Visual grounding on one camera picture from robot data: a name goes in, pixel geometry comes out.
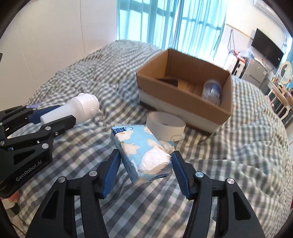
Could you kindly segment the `brown cardboard box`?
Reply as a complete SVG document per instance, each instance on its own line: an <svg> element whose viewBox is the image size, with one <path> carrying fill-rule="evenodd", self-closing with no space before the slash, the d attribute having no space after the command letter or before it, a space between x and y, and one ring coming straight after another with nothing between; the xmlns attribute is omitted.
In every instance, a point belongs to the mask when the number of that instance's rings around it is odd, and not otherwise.
<svg viewBox="0 0 293 238"><path fill-rule="evenodd" d="M231 74L214 64L168 49L144 64L136 76L141 103L176 115L189 127L212 134L232 115ZM210 79L222 89L219 106L202 98Z"/></svg>

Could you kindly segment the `blue floral tissue pack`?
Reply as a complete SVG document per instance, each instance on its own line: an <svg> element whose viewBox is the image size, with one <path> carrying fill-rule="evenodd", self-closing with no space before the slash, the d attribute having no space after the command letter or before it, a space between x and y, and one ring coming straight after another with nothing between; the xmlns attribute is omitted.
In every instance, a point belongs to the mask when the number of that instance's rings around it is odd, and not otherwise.
<svg viewBox="0 0 293 238"><path fill-rule="evenodd" d="M111 140L122 156L132 184L142 184L172 174L171 156L143 124L114 126Z"/></svg>

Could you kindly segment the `white plug-in night light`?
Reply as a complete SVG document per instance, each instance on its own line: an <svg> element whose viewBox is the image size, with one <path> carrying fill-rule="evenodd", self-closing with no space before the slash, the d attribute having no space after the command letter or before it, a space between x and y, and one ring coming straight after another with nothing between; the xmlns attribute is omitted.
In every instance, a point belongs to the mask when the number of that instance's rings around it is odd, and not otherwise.
<svg viewBox="0 0 293 238"><path fill-rule="evenodd" d="M98 111L99 100L95 95L79 93L65 105L40 116L40 121L42 124L46 124L66 116L74 116L76 119L75 123L79 124L91 119Z"/></svg>

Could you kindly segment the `white dressing table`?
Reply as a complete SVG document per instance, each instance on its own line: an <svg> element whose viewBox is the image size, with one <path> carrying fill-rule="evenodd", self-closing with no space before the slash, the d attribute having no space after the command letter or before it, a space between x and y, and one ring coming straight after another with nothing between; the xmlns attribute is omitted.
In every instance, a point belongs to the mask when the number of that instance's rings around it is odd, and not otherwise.
<svg viewBox="0 0 293 238"><path fill-rule="evenodd" d="M271 103L274 103L274 101L278 99L280 103L283 105L283 107L280 109L277 115L281 120L285 119L285 117L289 114L290 110L292 109L292 94L286 89L286 87L283 84L275 85L274 83L269 81L268 88L270 89L268 97L271 94L275 95Z"/></svg>

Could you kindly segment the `black wall television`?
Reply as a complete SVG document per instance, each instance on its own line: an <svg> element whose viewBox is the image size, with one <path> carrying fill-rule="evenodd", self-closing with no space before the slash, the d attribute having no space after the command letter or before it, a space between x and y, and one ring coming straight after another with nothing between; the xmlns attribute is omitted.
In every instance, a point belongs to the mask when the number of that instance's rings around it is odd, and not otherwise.
<svg viewBox="0 0 293 238"><path fill-rule="evenodd" d="M260 52L275 68L278 68L284 53L262 31L256 29L251 46Z"/></svg>

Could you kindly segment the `silver mini fridge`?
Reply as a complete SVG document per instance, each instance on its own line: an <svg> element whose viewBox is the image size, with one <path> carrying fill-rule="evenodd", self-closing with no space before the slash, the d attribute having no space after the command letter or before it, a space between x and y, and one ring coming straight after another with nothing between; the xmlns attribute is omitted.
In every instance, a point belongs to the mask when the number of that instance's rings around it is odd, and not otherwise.
<svg viewBox="0 0 293 238"><path fill-rule="evenodd" d="M255 57L251 57L245 65L242 79L252 83L256 87L260 87L266 74L266 68L263 63Z"/></svg>

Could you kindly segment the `teal window curtains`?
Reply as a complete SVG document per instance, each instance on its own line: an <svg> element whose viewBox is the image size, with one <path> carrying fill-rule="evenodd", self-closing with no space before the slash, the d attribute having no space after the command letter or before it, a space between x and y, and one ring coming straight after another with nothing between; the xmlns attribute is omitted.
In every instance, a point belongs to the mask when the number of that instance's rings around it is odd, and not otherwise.
<svg viewBox="0 0 293 238"><path fill-rule="evenodd" d="M227 1L117 1L117 38L212 61L218 50Z"/></svg>

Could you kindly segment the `white oval vanity mirror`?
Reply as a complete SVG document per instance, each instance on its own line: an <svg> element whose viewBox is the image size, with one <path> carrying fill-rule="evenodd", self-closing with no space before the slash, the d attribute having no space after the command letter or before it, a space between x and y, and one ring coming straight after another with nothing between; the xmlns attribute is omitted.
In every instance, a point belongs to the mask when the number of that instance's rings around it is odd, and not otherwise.
<svg viewBox="0 0 293 238"><path fill-rule="evenodd" d="M277 71L277 81L283 85L290 82L292 77L292 65L290 62L281 64Z"/></svg>

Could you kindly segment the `white suitcase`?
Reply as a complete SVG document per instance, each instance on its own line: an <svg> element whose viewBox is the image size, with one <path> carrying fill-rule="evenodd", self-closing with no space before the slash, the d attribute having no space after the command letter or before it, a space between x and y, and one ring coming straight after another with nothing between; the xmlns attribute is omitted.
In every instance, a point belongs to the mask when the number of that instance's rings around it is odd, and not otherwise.
<svg viewBox="0 0 293 238"><path fill-rule="evenodd" d="M235 66L232 69L231 74L238 78L241 78L245 64L246 64L246 60L242 57L238 57L236 60Z"/></svg>

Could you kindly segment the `gingham checked duvet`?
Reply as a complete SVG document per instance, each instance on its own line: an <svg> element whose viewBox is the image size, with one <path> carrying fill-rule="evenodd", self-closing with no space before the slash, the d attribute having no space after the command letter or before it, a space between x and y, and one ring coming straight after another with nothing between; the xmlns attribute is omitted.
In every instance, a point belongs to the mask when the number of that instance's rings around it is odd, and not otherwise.
<svg viewBox="0 0 293 238"><path fill-rule="evenodd" d="M38 108L63 105L79 93L94 94L100 111L54 140L53 161L19 191L18 218L28 228L56 179L80 178L111 154L111 127L143 124L136 71L160 53L148 43L121 40L55 73L28 101ZM233 114L205 136L185 128L175 143L186 162L213 179L234 178L250 202L266 237L274 237L290 214L292 159L282 121L254 85L233 78ZM115 186L101 201L110 237L182 237L192 202L175 176L132 185L120 166Z"/></svg>

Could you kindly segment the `clear cotton swab jar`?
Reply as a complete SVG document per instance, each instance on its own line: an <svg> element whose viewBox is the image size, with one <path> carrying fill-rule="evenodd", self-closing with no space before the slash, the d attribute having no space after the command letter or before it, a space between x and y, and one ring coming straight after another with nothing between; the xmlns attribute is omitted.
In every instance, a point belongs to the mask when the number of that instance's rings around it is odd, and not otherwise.
<svg viewBox="0 0 293 238"><path fill-rule="evenodd" d="M222 87L215 79L209 79L204 83L202 90L202 99L216 106L220 106L222 96Z"/></svg>

